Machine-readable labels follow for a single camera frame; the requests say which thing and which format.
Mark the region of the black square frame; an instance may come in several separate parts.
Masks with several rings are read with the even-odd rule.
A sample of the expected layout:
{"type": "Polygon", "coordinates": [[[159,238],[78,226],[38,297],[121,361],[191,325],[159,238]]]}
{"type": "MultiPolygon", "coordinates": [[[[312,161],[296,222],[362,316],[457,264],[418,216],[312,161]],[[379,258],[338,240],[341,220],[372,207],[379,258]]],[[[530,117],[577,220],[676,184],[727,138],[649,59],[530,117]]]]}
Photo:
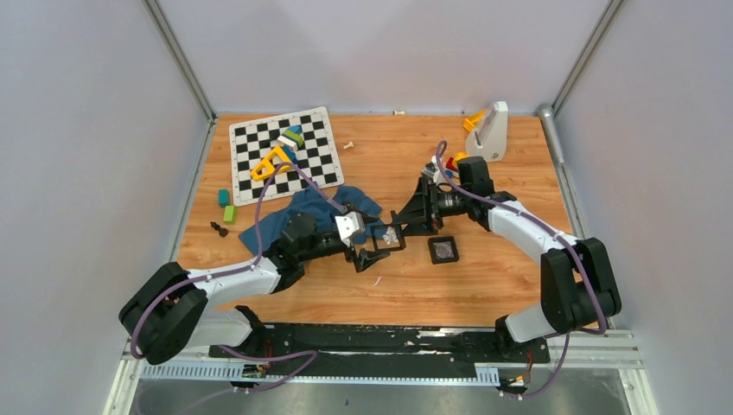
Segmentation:
{"type": "Polygon", "coordinates": [[[453,236],[429,238],[428,247],[433,265],[454,263],[460,260],[456,240],[453,236]]]}

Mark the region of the sparkly silver star brooch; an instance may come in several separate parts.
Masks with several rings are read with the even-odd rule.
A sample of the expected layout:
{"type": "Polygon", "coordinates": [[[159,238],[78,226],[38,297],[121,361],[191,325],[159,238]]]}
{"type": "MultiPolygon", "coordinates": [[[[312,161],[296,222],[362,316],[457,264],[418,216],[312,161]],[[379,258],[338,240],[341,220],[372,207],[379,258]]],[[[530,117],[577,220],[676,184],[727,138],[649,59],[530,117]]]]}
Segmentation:
{"type": "Polygon", "coordinates": [[[398,235],[393,227],[387,227],[382,235],[387,245],[398,244],[398,235]]]}

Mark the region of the round metal brooch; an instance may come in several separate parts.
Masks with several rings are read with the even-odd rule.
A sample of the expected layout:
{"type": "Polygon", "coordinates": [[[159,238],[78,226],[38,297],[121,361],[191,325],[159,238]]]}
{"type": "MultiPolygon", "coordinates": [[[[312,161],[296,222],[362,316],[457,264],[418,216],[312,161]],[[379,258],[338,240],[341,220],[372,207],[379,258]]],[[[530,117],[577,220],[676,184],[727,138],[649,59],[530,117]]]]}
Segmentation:
{"type": "Polygon", "coordinates": [[[440,259],[454,257],[452,245],[449,242],[439,242],[434,245],[436,256],[440,259]]]}

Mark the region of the blue shirt garment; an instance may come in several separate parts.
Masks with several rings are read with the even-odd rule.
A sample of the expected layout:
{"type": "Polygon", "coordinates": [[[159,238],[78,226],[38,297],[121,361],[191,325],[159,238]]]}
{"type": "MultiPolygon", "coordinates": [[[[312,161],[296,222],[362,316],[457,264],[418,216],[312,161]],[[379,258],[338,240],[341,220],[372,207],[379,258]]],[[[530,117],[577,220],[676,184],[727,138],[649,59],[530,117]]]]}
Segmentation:
{"type": "MultiPolygon", "coordinates": [[[[333,196],[334,201],[354,205],[361,212],[379,217],[383,208],[360,188],[342,185],[333,196]]],[[[239,241],[252,254],[256,255],[262,246],[264,250],[270,247],[274,240],[280,237],[291,216],[308,214],[316,220],[316,230],[319,232],[335,230],[333,217],[339,215],[337,209],[331,206],[314,189],[307,188],[296,192],[290,204],[274,213],[267,214],[259,221],[261,241],[258,240],[254,226],[247,228],[239,235],[239,241]]]]}

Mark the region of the black wire cube frame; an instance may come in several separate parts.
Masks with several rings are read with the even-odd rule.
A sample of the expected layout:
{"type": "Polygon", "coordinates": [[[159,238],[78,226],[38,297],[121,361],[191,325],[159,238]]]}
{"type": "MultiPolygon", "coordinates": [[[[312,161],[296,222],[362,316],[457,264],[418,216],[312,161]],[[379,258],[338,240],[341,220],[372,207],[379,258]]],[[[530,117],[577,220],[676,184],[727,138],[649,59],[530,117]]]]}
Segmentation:
{"type": "Polygon", "coordinates": [[[398,252],[406,248],[402,223],[384,223],[381,220],[368,226],[368,235],[375,252],[398,252]]]}

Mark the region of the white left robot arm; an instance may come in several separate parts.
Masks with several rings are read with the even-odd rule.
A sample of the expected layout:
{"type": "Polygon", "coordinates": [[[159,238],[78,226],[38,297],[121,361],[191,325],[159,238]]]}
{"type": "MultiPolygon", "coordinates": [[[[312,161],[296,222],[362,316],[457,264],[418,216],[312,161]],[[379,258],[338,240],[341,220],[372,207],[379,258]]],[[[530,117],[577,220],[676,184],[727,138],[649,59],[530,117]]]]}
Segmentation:
{"type": "Polygon", "coordinates": [[[355,238],[376,222],[375,216],[351,211],[335,217],[335,229],[320,232],[313,216],[297,214],[254,259],[200,270],[186,270],[175,261],[162,265],[119,311],[131,352],[150,365],[204,346],[226,345],[244,357],[258,355],[265,345],[258,317],[244,306],[227,312],[219,306],[284,291],[313,259],[342,253],[357,272],[364,271],[389,255],[355,246],[355,238]]]}

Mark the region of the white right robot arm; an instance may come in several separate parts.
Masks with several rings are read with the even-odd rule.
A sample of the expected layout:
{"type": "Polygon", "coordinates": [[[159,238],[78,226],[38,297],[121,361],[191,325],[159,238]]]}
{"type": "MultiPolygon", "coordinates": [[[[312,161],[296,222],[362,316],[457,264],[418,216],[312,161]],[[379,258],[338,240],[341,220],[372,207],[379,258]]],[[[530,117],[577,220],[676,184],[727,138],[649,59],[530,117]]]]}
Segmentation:
{"type": "Polygon", "coordinates": [[[603,323],[621,311],[621,297],[606,246],[597,238],[579,239],[531,214],[514,195],[498,191],[480,156],[457,164],[458,182],[422,176],[392,222],[404,235],[434,235],[449,216],[465,214],[487,231],[518,247],[539,265],[540,299],[496,322],[495,353],[515,361],[528,342],[564,335],[603,323]]]}

